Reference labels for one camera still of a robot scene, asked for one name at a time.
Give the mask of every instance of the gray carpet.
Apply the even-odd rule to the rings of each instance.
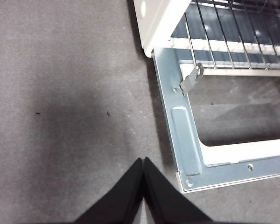
[[[280,138],[278,90],[205,77],[191,94],[201,139]],[[0,0],[0,224],[73,221],[145,156],[176,186],[133,2]],[[280,224],[280,178],[185,196],[215,220]],[[135,223],[151,222],[142,207]]]

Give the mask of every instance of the metal base plate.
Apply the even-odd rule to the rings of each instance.
[[[154,49],[154,64],[181,192],[280,176],[280,156],[233,164],[205,164],[189,97],[183,96],[179,88],[182,74],[178,51]]]

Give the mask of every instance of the white plastic frame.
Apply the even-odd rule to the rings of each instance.
[[[152,57],[158,43],[169,40],[191,0],[134,0],[141,45]]]

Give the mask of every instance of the screw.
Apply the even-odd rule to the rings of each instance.
[[[252,164],[248,164],[248,169],[249,169],[249,171],[253,171],[253,165]]]

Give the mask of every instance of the metal clip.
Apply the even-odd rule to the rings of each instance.
[[[180,69],[182,77],[184,77],[184,80],[180,83],[180,88],[182,94],[186,95],[203,76],[204,68],[201,63],[197,63],[196,66],[193,64],[180,64]]]

